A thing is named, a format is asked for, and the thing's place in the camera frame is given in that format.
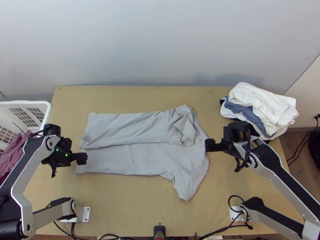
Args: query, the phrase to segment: folded clothes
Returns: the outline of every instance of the folded clothes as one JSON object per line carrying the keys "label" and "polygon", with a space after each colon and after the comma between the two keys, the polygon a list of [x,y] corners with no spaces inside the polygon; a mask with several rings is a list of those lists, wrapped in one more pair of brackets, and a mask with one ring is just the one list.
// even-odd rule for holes
{"label": "folded clothes", "polygon": [[267,134],[266,129],[262,121],[260,120],[260,118],[253,113],[252,106],[241,106],[241,105],[230,102],[228,98],[229,97],[226,97],[226,102],[224,104],[225,108],[231,110],[233,113],[242,113],[242,115],[247,120],[249,120],[250,122],[252,122],[258,127],[258,129],[266,138],[270,139],[272,137],[269,134]]}
{"label": "folded clothes", "polygon": [[277,95],[245,82],[239,82],[229,93],[231,103],[252,106],[269,136],[287,128],[299,116],[296,99]]}
{"label": "folded clothes", "polygon": [[0,177],[11,172],[23,155],[23,146],[32,132],[27,131],[26,135],[18,133],[9,143],[0,157]]}
{"label": "folded clothes", "polygon": [[188,201],[209,167],[206,138],[196,113],[186,105],[166,112],[90,113],[79,144],[88,161],[76,173],[160,175]]}
{"label": "folded clothes", "polygon": [[225,102],[223,102],[221,105],[221,109],[220,109],[221,116],[223,116],[225,118],[231,118],[231,119],[236,118],[241,121],[247,121],[249,124],[252,125],[252,127],[255,129],[255,131],[260,135],[260,138],[262,140],[273,140],[273,139],[277,138],[278,136],[284,134],[288,128],[287,126],[284,128],[281,128],[275,134],[273,134],[272,137],[268,138],[268,137],[264,136],[264,134],[261,132],[261,130],[253,122],[251,122],[245,116],[243,116],[242,113],[233,113],[230,109],[225,108],[224,104],[225,104]]}

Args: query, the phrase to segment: table surface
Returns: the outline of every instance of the table surface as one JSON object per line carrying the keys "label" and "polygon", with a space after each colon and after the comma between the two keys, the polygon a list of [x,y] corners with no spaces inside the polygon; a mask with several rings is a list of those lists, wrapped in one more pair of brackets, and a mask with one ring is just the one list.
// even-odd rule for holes
{"label": "table surface", "polygon": [[[183,104],[197,113],[200,125],[209,138],[218,142],[223,127],[231,120],[220,115],[220,98],[227,96],[230,87],[161,87],[161,86],[61,86],[52,99],[49,123],[61,126],[62,136],[73,141],[72,151],[79,152],[78,143],[84,132],[87,116],[96,113],[139,113],[165,111]],[[279,139],[270,146],[279,154],[287,168]],[[235,173],[233,157],[223,153],[208,153],[210,167],[193,198],[180,198],[172,182],[160,176],[123,176],[86,173],[76,175],[75,163],[58,168],[55,178],[51,169],[40,165],[25,192],[33,210],[44,208],[51,200],[73,197],[82,206],[90,206],[88,223],[77,223],[80,236],[152,236],[153,227],[166,226],[168,236],[204,235],[230,224],[228,197],[237,194],[249,199],[258,196],[266,206],[293,219],[301,215],[270,182],[250,168]],[[70,224],[59,223],[70,232]],[[270,234],[274,230],[262,223],[248,228],[232,228],[223,235]],[[37,231],[38,234],[63,234],[54,224]]]}

